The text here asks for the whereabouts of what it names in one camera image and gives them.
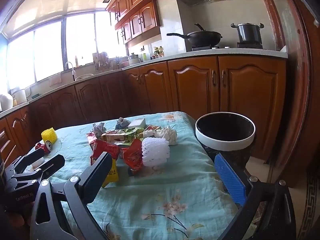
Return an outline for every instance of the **ceiling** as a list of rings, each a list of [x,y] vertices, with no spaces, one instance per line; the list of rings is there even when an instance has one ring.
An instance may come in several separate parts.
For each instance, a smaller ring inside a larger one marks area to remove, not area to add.
[[[104,9],[103,0],[25,0],[2,32],[10,39],[17,33],[49,19],[70,13]]]

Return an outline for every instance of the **yellow wrapper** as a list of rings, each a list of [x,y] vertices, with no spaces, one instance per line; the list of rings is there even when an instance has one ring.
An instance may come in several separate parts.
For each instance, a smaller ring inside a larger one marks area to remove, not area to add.
[[[101,187],[105,187],[106,185],[108,185],[109,182],[117,182],[117,181],[119,181],[119,176],[118,176],[116,160],[112,159],[111,170],[109,171],[108,176],[104,180]]]

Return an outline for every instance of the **floor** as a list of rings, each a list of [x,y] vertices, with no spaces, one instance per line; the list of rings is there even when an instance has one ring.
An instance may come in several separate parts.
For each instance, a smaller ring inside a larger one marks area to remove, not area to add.
[[[246,168],[260,181],[267,181],[269,165],[262,160],[250,157]],[[289,191],[296,218],[297,239],[302,240],[320,216],[320,177],[306,172]]]

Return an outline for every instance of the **blue gripper pad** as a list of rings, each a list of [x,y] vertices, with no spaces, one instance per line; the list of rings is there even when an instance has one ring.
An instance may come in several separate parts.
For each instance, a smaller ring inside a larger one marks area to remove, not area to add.
[[[246,200],[245,186],[221,154],[214,158],[214,166],[235,203],[243,206]]]

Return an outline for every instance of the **sink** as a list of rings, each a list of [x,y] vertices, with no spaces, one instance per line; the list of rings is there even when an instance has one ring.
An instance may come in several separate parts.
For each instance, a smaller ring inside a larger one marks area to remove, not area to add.
[[[82,76],[79,76],[76,78],[76,81],[80,80],[80,79],[84,79],[84,78],[88,78],[88,77],[92,77],[93,74],[85,74],[85,75],[82,75]]]

